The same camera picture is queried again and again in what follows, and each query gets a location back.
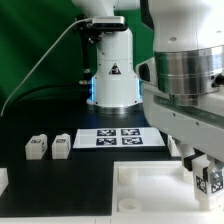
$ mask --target printed marker sheet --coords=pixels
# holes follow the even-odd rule
[[[73,148],[165,146],[156,128],[78,129]]]

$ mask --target green backdrop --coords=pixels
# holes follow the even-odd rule
[[[81,13],[70,0],[0,0],[0,107]],[[116,15],[125,16],[133,32],[134,65],[151,57],[153,32],[141,23],[140,10],[120,11]],[[89,48],[89,59],[94,73],[95,47]],[[80,39],[70,32],[18,94],[40,85],[78,82],[81,78]]]

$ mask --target black table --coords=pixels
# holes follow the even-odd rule
[[[26,161],[25,145],[46,134],[49,148],[58,134],[72,144],[77,129],[148,127],[143,112],[105,115],[72,99],[24,101],[0,119],[0,167],[9,186],[0,198],[0,217],[111,215],[115,161],[173,160],[167,147],[71,150],[68,160]]]

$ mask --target warning label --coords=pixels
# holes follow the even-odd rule
[[[118,68],[117,64],[115,63],[110,70],[110,75],[121,75],[120,69]]]

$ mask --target black sticker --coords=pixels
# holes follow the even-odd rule
[[[206,182],[200,177],[196,176],[197,188],[207,194]]]
[[[115,63],[110,70],[110,75],[121,75],[120,69],[118,68],[117,64]]]
[[[211,188],[212,188],[212,194],[222,190],[223,189],[223,181],[220,181],[219,183],[213,184],[211,186]]]
[[[121,129],[121,135],[123,136],[133,136],[133,135],[140,135],[140,131],[138,128],[132,129]]]
[[[35,144],[36,143],[41,143],[41,140],[40,139],[32,140],[31,143],[35,143]]]
[[[96,145],[117,145],[117,139],[116,138],[97,138]]]
[[[116,130],[97,130],[97,136],[116,136]]]
[[[66,142],[66,139],[57,139],[56,140],[56,143],[65,143]]]
[[[142,145],[142,138],[140,137],[129,137],[129,138],[122,138],[123,145]]]

